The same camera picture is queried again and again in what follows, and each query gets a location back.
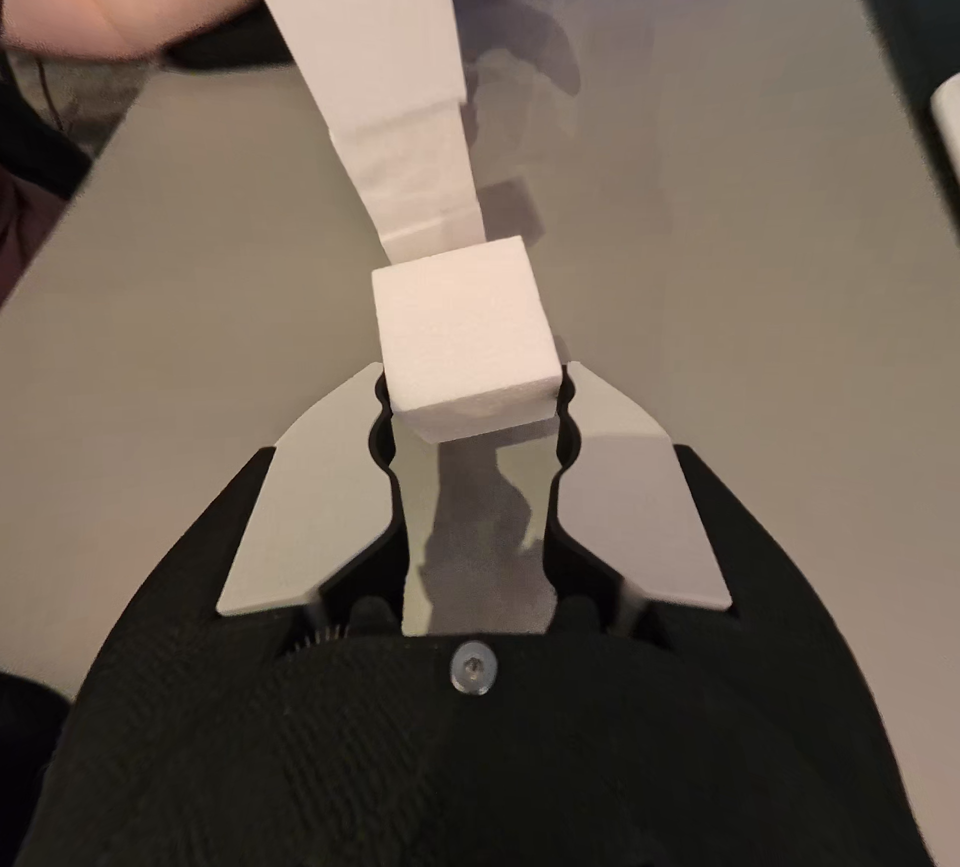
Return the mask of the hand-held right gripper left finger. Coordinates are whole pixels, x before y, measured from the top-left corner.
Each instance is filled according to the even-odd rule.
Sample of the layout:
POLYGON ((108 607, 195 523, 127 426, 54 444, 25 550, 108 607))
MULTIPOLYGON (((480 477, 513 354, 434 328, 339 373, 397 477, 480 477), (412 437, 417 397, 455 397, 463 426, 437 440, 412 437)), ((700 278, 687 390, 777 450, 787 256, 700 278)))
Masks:
POLYGON ((367 365, 280 436, 216 611, 314 607, 331 628, 380 597, 402 621, 410 566, 383 365, 367 365))

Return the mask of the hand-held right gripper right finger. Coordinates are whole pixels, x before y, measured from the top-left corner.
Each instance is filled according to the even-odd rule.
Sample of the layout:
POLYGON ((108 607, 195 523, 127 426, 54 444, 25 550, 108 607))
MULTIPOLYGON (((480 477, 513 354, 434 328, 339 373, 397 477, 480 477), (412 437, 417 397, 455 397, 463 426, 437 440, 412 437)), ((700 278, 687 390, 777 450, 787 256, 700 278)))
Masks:
POLYGON ((558 601, 586 597, 601 630, 615 633, 630 632, 653 602, 732 609, 666 430, 578 361, 563 369, 557 415, 544 573, 558 601))

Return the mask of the white hard foam cube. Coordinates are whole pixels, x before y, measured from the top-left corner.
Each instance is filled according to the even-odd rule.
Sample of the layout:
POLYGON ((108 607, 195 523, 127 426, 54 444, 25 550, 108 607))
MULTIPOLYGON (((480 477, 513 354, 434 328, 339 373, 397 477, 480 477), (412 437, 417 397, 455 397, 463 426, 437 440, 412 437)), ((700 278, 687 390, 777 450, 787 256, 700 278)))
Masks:
POLYGON ((377 235, 479 205, 458 100, 329 137, 377 235))
POLYGON ((379 231, 390 264, 418 261, 486 242, 482 209, 474 202, 428 221, 379 231))
POLYGON ((327 126, 466 102, 452 0, 264 0, 327 126))
POLYGON ((393 414, 442 444, 554 417, 563 370, 522 237, 376 269, 393 414))

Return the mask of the black padded wrist rest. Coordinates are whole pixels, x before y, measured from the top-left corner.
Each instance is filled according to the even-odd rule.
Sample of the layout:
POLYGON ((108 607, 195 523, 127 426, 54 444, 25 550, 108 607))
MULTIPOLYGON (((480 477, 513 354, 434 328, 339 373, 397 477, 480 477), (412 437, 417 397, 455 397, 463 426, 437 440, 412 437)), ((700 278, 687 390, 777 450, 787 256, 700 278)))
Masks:
POLYGON ((175 69, 220 72, 287 66, 294 57, 270 10, 259 2, 229 21, 169 46, 163 60, 175 69))

